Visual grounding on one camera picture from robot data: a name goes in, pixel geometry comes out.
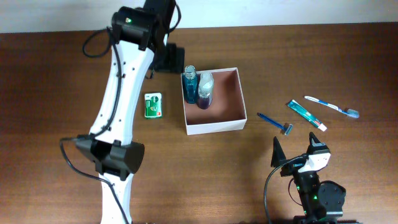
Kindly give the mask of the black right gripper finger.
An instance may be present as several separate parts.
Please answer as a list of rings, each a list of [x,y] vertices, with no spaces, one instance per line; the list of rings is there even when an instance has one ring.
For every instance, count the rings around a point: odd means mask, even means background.
[[[273,151],[271,159],[271,167],[279,167],[287,161],[283,149],[280,145],[278,138],[275,136],[273,138]]]
[[[309,146],[307,154],[323,154],[327,153],[327,145],[321,142],[313,132],[309,133]]]

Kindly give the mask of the blue mouthwash bottle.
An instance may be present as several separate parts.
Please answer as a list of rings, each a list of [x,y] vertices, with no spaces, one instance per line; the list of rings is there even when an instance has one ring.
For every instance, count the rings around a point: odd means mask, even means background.
[[[187,103],[195,104],[197,100],[197,85],[198,78],[196,69],[193,65],[188,65],[185,67],[183,73],[183,84],[184,84],[184,97]]]

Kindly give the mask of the clear purple soap bottle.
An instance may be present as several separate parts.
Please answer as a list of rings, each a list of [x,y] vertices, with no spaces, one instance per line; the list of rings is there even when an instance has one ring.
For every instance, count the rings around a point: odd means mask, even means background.
[[[213,97],[214,78],[212,73],[202,73],[198,84],[197,105],[199,108],[206,110],[210,107]]]

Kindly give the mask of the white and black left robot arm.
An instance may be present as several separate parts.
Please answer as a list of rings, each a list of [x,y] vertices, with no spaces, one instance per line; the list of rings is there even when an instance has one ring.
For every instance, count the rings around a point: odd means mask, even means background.
[[[105,28],[112,65],[103,101],[89,133],[72,140],[95,165],[93,179],[102,188],[102,223],[132,223],[132,179],[145,150],[132,139],[134,113],[147,71],[165,64],[175,12],[180,12],[175,1],[123,6],[113,14],[111,27]]]

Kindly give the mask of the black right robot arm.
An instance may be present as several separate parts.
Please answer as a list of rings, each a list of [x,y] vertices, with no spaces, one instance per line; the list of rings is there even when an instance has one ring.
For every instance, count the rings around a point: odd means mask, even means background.
[[[277,138],[273,139],[271,167],[280,169],[282,177],[291,176],[303,208],[303,216],[295,216],[294,223],[336,223],[343,215],[346,189],[331,180],[320,181],[318,171],[330,160],[328,146],[312,132],[307,151],[287,159]]]

